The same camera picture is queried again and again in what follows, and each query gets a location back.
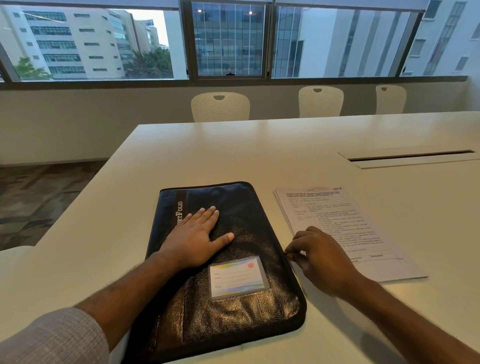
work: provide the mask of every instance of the forearm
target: forearm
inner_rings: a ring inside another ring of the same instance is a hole
[[[102,328],[110,351],[129,330],[135,318],[178,269],[161,253],[75,307],[93,317]]]
[[[344,297],[364,313],[411,363],[480,363],[480,355],[369,279]]]

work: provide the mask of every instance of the tree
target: tree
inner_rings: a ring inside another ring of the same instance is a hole
[[[18,64],[14,67],[22,80],[49,80],[52,75],[43,68],[35,68],[29,57],[20,57]]]
[[[123,68],[128,78],[173,78],[168,49],[157,48],[143,53],[133,51],[133,61]]]

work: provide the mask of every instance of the conference table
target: conference table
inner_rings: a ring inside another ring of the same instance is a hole
[[[246,181],[283,247],[276,187],[346,188],[430,275],[384,287],[480,350],[480,160],[361,169],[343,156],[453,146],[480,149],[480,112],[139,125],[0,282],[0,340],[141,263],[161,189]],[[402,362],[368,319],[294,270],[308,302],[300,329],[180,362]]]

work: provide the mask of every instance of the sleeve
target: sleeve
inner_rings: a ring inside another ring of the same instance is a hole
[[[45,314],[0,342],[0,364],[107,364],[108,359],[101,327],[74,307]]]

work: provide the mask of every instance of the sky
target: sky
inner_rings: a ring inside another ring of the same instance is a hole
[[[158,32],[158,41],[160,44],[168,46],[167,28],[165,27],[165,18],[162,10],[125,10],[132,14],[135,20],[153,19],[153,24]]]

